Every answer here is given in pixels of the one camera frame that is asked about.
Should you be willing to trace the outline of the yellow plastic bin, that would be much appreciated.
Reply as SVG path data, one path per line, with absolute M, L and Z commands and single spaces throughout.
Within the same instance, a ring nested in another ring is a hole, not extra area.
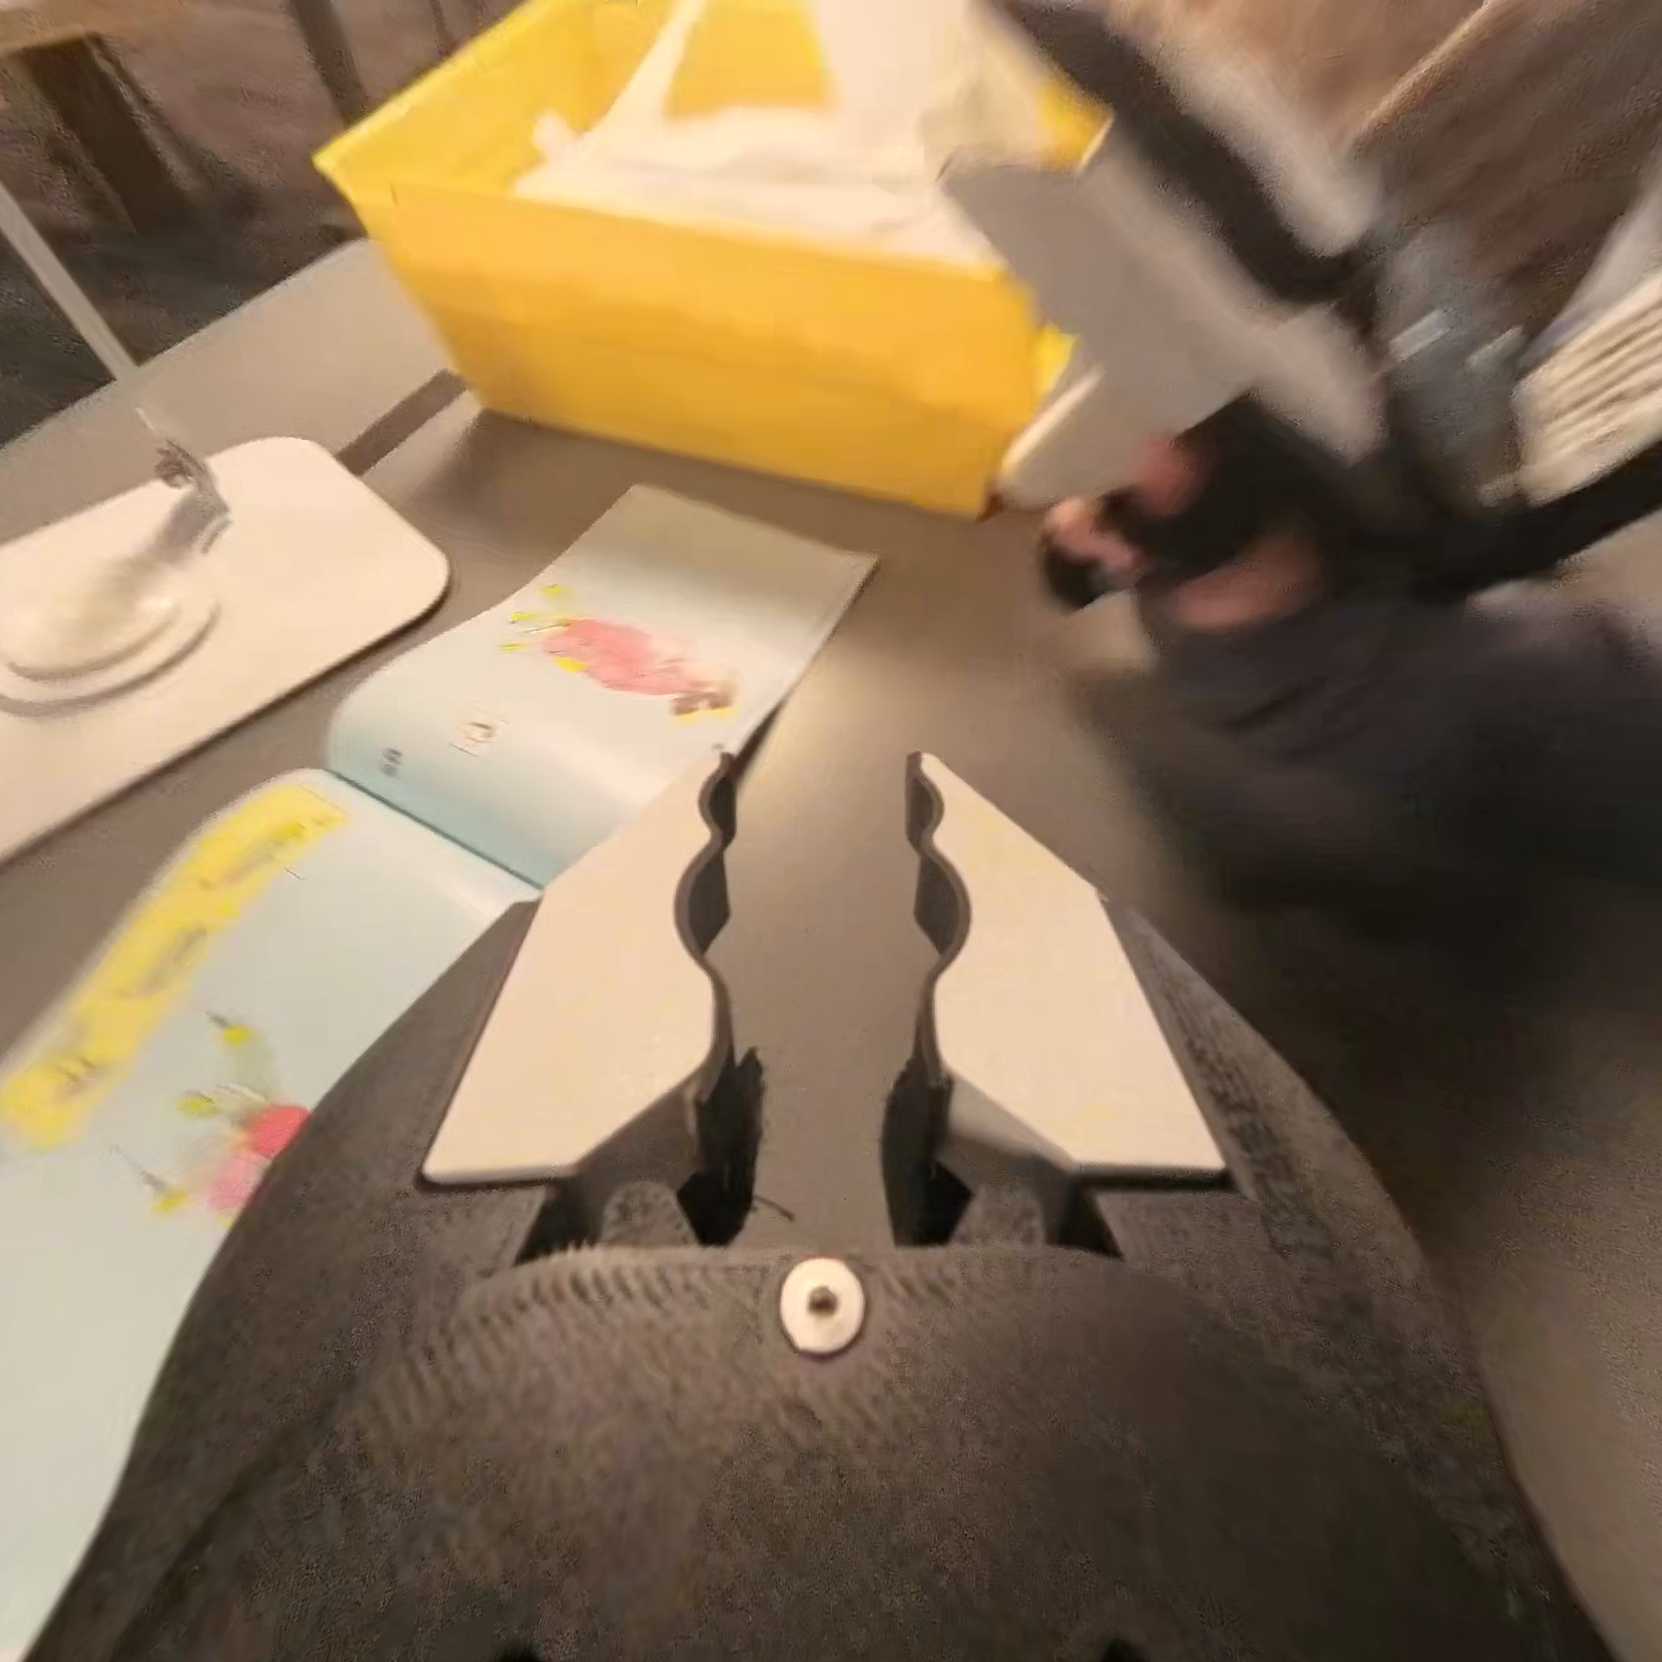
M 1070 341 L 991 268 L 523 198 L 668 4 L 523 4 L 313 155 L 480 405 L 976 517 Z

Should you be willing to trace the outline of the person's right forearm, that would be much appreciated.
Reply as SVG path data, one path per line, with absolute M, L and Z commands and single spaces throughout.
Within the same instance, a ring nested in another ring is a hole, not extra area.
M 1156 811 L 1281 903 L 1452 903 L 1593 882 L 1658 895 L 1658 637 L 1538 594 L 1321 594 L 1201 631 L 1136 594 Z

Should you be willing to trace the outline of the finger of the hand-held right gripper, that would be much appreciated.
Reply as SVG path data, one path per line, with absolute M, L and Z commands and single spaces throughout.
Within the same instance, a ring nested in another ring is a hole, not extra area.
M 1125 137 L 1066 170 L 960 158 L 944 190 L 1076 341 L 1115 431 L 1189 431 L 1244 398 L 1295 431 L 1379 431 L 1334 311 L 1268 296 Z
M 1009 441 L 993 474 L 1005 509 L 1046 509 L 1125 486 L 1142 452 L 1230 400 L 1230 372 L 1193 366 L 1068 366 Z

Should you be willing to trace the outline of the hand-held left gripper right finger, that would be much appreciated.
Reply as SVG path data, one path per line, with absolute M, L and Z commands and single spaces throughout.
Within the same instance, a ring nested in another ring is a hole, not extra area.
M 913 923 L 931 960 L 882 1123 L 899 1244 L 944 1244 L 982 1195 L 1040 1238 L 1101 1189 L 1215 1189 L 1227 1154 L 1101 892 L 942 758 L 903 770 Z

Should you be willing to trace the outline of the open instruction booklet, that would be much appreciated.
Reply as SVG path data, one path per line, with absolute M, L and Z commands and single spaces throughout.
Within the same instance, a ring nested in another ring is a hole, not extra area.
M 317 1101 L 513 903 L 737 752 L 868 580 L 631 488 L 205 819 L 4 1054 L 2 1642 L 37 1638 L 184 1313 Z

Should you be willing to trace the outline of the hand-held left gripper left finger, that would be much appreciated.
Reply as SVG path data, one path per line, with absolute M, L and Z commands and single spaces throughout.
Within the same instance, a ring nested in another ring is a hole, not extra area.
M 737 758 L 709 752 L 552 880 L 480 1017 L 421 1180 L 546 1187 L 597 1231 L 633 1185 L 703 1244 L 754 1201 L 760 1086 L 711 948 L 731 917 Z

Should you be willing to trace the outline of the wooden book stand white base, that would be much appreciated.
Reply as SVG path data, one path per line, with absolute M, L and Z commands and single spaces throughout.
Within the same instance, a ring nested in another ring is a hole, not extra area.
M 446 556 L 270 437 L 4 541 L 2 860 L 396 637 Z

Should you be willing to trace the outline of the person's right hand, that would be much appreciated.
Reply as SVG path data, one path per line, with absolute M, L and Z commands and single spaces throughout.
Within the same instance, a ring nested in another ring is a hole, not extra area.
M 1160 441 L 1136 464 L 1123 488 L 1142 521 L 1185 513 L 1209 484 L 1209 454 L 1187 441 Z M 1127 541 L 1107 519 L 1103 500 L 1066 498 L 1042 515 L 1042 547 L 1070 564 L 1107 578 L 1117 592 L 1138 598 L 1178 631 L 1227 633 L 1264 625 L 1311 603 L 1323 586 L 1319 549 L 1291 521 L 1211 570 L 1183 582 L 1150 574 L 1148 549 Z

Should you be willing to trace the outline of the pale metal bar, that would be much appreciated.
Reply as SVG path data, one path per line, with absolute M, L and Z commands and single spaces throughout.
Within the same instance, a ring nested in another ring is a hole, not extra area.
M 131 390 L 139 374 L 133 354 L 119 341 L 109 321 L 96 309 L 82 284 L 62 264 L 51 243 L 31 223 L 29 213 L 9 192 L 7 184 L 2 184 L 2 233 L 33 280 L 100 360 L 113 384 Z

